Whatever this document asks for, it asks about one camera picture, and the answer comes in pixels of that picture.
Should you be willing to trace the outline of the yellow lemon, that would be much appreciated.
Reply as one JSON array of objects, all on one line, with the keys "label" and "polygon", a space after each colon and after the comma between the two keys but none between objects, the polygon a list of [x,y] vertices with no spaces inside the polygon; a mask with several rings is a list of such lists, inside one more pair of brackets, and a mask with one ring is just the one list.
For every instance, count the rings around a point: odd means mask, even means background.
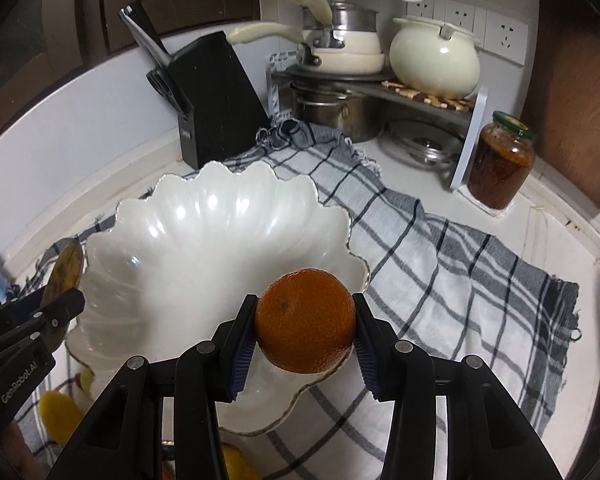
[{"label": "yellow lemon", "polygon": [[56,390],[42,394],[38,414],[50,440],[60,446],[68,443],[84,417],[84,411],[71,396]]}]

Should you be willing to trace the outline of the spotted banana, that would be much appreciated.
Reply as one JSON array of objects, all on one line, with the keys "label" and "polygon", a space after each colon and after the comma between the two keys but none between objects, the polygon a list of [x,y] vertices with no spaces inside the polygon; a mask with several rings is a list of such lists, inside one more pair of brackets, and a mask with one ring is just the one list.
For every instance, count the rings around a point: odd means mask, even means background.
[{"label": "spotted banana", "polygon": [[[78,288],[84,267],[84,255],[80,241],[73,238],[68,246],[60,253],[53,267],[50,279],[46,284],[43,301],[48,304],[56,299],[62,292],[69,288]],[[50,352],[56,351],[62,343],[62,340],[45,340],[47,349]]]}]

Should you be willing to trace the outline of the metal kitchen shelf rack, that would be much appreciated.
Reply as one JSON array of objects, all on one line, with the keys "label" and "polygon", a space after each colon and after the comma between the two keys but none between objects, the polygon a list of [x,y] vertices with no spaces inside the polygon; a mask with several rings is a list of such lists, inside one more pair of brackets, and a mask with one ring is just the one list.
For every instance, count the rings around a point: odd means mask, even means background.
[{"label": "metal kitchen shelf rack", "polygon": [[403,159],[399,160],[407,166],[441,174],[442,183],[451,191],[459,192],[493,217],[503,215],[501,211],[479,203],[472,197],[467,187],[486,111],[486,102],[488,102],[488,88],[485,86],[480,87],[477,94],[467,99],[439,98],[406,88],[403,84],[394,81],[389,73],[372,76],[311,75],[300,70],[292,52],[278,52],[268,58],[268,110],[273,122],[295,118],[292,114],[292,97],[289,88],[291,81],[340,91],[349,90],[380,99],[384,104],[385,124],[400,119],[420,120],[458,134],[464,139],[464,145],[460,152],[460,159],[453,166],[427,168],[409,164]]}]

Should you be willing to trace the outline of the steel lid under shelf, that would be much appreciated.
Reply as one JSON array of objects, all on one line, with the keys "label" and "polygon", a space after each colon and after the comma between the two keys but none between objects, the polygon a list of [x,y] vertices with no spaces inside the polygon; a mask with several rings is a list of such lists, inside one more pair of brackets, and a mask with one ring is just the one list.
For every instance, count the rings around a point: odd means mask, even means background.
[{"label": "steel lid under shelf", "polygon": [[379,144],[409,164],[446,168],[460,159],[464,139],[428,122],[400,119],[385,124]]}]

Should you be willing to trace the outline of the steel pot under shelf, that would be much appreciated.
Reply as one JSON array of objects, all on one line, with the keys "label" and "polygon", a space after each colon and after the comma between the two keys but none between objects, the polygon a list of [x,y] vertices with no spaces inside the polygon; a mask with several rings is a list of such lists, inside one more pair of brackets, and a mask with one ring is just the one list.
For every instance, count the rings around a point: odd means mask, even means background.
[{"label": "steel pot under shelf", "polygon": [[353,143],[375,139],[385,125],[380,99],[349,90],[334,90],[291,81],[292,114],[302,122],[333,128]]}]

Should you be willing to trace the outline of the white scalloped fruit bowl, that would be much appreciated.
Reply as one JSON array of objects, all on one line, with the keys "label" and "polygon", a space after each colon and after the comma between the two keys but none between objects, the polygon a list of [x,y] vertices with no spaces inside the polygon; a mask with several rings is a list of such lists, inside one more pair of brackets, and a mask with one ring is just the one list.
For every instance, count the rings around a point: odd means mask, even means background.
[{"label": "white scalloped fruit bowl", "polygon": [[349,213],[321,204],[311,178],[283,180],[266,162],[167,174],[87,239],[85,307],[67,351],[91,370],[98,396],[131,356],[180,356],[286,273],[321,269],[362,292],[370,269],[350,251],[350,234]]}]

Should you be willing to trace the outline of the black knife block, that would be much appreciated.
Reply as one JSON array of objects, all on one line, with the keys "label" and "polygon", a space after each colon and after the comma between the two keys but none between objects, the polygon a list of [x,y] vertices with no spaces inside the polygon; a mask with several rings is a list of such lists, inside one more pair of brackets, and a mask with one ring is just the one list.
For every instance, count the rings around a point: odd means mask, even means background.
[{"label": "black knife block", "polygon": [[127,4],[119,15],[188,105],[188,113],[176,112],[176,117],[182,159],[189,167],[222,162],[254,147],[257,133],[271,121],[225,32],[202,35],[170,53],[140,2]]}]

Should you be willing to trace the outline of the brown cutting board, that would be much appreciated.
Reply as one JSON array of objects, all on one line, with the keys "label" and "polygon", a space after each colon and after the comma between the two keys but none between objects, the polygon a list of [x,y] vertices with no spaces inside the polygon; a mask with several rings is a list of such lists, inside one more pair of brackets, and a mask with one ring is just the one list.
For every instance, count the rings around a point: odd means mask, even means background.
[{"label": "brown cutting board", "polygon": [[522,121],[544,162],[600,211],[600,14],[588,0],[539,0]]}]

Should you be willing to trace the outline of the orange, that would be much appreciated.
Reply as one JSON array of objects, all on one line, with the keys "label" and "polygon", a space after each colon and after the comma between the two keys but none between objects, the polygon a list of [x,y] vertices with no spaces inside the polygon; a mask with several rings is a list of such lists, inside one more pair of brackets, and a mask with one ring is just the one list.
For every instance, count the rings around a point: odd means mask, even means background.
[{"label": "orange", "polygon": [[230,480],[261,480],[262,477],[256,471],[245,454],[236,446],[223,443],[222,451],[225,466]]},{"label": "orange", "polygon": [[254,322],[260,349],[272,364],[294,374],[318,374],[349,352],[355,306],[335,275],[302,269],[268,286]]}]

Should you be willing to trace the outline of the white wall power outlets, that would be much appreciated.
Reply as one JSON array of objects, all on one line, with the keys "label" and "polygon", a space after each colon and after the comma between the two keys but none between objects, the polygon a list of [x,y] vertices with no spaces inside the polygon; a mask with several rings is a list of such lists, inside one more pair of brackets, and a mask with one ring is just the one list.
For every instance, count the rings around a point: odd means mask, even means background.
[{"label": "white wall power outlets", "polygon": [[452,0],[409,2],[406,13],[469,30],[479,49],[518,66],[526,64],[529,26],[516,18]]}]

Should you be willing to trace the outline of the green apple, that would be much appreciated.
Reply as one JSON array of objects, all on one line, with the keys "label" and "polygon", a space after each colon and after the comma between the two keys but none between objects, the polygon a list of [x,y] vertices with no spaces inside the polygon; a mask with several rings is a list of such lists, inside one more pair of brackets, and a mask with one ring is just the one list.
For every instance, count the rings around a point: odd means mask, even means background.
[{"label": "green apple", "polygon": [[92,395],[93,382],[94,374],[88,367],[82,367],[79,373],[76,374],[76,383],[87,396]]}]

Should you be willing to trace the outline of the black kitchen scissors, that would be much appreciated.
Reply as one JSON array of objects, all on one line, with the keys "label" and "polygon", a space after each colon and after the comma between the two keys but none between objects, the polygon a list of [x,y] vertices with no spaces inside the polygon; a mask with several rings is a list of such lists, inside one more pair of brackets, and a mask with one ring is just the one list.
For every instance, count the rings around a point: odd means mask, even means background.
[{"label": "black kitchen scissors", "polygon": [[166,70],[163,68],[154,68],[146,74],[146,78],[151,84],[151,87],[154,88],[160,96],[163,96],[178,114],[186,115],[188,113],[188,105],[185,99]]}]

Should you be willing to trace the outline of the cream ceramic pot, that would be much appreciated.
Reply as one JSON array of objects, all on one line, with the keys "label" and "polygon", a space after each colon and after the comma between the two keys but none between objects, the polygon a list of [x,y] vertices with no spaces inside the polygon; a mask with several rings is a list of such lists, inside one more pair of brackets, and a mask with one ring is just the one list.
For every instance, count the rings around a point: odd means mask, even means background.
[{"label": "cream ceramic pot", "polygon": [[480,62],[475,38],[447,22],[406,16],[389,48],[393,73],[408,88],[439,98],[463,99],[477,87]]}]

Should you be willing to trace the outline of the glass jar red sauce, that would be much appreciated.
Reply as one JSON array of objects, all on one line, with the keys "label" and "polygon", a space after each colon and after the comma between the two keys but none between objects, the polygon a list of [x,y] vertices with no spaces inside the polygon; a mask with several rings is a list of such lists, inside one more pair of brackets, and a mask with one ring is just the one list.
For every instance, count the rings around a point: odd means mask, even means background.
[{"label": "glass jar red sauce", "polygon": [[535,162],[536,134],[500,110],[480,132],[467,187],[473,198],[504,210],[524,184]]}]

